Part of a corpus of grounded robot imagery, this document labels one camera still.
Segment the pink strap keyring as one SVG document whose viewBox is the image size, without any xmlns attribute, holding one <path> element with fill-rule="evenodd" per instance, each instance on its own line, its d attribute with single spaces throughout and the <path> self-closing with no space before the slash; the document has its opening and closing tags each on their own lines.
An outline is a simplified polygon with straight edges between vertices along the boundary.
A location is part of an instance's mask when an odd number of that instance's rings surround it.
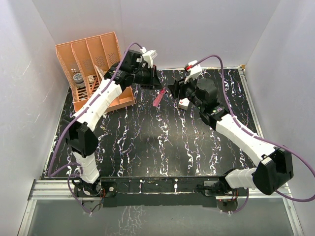
<svg viewBox="0 0 315 236">
<path fill-rule="evenodd" d="M 158 107 L 163 96 L 167 93 L 166 88 L 163 88 L 157 95 L 157 97 L 155 98 L 154 102 L 153 102 L 153 106 L 154 107 Z"/>
</svg>

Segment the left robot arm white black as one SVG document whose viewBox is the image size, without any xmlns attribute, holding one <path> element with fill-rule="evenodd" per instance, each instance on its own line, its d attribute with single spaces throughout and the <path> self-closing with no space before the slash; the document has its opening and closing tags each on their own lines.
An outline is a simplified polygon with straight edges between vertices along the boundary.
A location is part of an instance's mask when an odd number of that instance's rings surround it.
<svg viewBox="0 0 315 236">
<path fill-rule="evenodd" d="M 98 121 L 111 103 L 132 84 L 139 84 L 144 89 L 163 88 L 153 64 L 157 55 L 155 50 L 128 50 L 125 58 L 114 63 L 104 74 L 87 103 L 72 119 L 67 119 L 70 127 L 65 134 L 65 141 L 71 147 L 80 169 L 76 187 L 85 194 L 97 196 L 102 189 L 95 160 L 98 138 L 94 129 Z"/>
</svg>

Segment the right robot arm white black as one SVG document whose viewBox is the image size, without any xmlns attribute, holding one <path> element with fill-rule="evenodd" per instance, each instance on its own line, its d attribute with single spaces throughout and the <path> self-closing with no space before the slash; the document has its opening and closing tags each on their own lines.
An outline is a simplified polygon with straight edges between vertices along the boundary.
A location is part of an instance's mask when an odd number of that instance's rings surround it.
<svg viewBox="0 0 315 236">
<path fill-rule="evenodd" d="M 275 145 L 263 142 L 232 116 L 217 98 L 218 89 L 211 79 L 187 83 L 178 79 L 168 89 L 174 99 L 188 99 L 199 109 L 202 121 L 224 135 L 240 148 L 255 167 L 226 172 L 219 183 L 220 191 L 231 195 L 237 188 L 258 189 L 271 195 L 294 176 L 291 154 Z"/>
</svg>

